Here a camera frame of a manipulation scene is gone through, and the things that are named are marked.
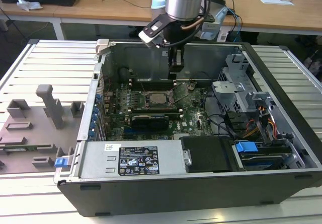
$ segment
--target blue drive latch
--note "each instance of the blue drive latch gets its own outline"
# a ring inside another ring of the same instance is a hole
[[[255,142],[241,141],[236,144],[238,153],[240,152],[258,152]]]

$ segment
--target floor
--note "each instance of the floor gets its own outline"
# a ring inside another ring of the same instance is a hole
[[[8,68],[20,54],[24,46],[25,40],[15,28],[15,26],[7,21],[8,31],[0,32],[0,78],[6,73]],[[44,22],[26,22],[15,21],[17,27],[27,38],[34,39],[56,39],[53,26]],[[88,24],[63,24],[63,28],[68,40],[97,40],[94,25]],[[100,25],[101,38],[110,39],[128,39],[129,32],[133,28],[127,26]],[[258,44],[260,45],[285,45],[287,46],[301,61],[304,61],[312,52],[311,47],[305,47],[303,40],[298,42],[296,35],[281,35],[260,33],[258,36]]]

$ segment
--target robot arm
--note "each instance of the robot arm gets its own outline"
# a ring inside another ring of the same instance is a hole
[[[139,33],[139,37],[148,47],[155,45],[158,48],[168,48],[169,79],[175,79],[176,74],[184,67],[184,45],[202,28],[207,31],[213,27],[204,22],[210,18],[210,23],[218,25],[210,14],[213,13],[210,6],[214,6],[214,13],[217,15],[225,8],[225,0],[166,0],[166,13],[156,17]]]

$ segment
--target white sticker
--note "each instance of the white sticker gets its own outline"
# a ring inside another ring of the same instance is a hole
[[[146,170],[158,170],[159,167],[157,166],[150,166],[150,167],[145,167]]]
[[[104,151],[119,151],[121,144],[105,144]]]

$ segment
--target barcode sticker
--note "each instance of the barcode sticker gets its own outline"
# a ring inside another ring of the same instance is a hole
[[[118,151],[121,144],[105,144],[104,151]]]

